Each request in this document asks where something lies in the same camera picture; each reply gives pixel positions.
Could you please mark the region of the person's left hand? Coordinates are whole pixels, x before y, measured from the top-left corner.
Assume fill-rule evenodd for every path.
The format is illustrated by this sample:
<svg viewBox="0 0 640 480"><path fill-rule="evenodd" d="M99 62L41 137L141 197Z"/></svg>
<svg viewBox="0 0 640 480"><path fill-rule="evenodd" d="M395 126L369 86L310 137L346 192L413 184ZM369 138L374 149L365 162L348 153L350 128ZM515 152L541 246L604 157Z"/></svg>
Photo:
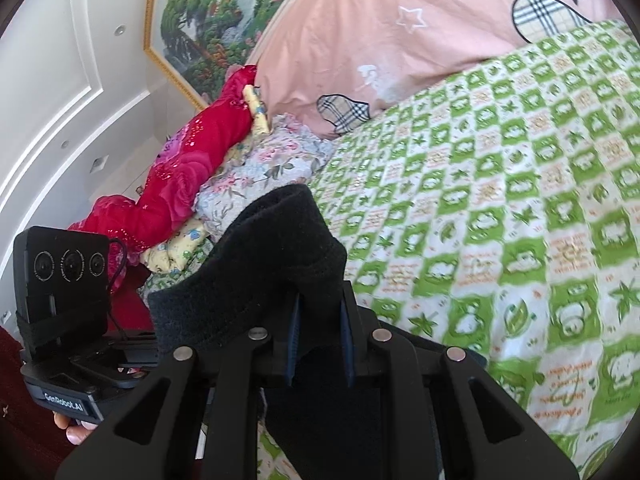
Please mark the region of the person's left hand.
<svg viewBox="0 0 640 480"><path fill-rule="evenodd" d="M96 429L96 425L91 422L76 422L75 419L57 412L53 413L53 419L55 426L65 432L72 445L81 445Z"/></svg>

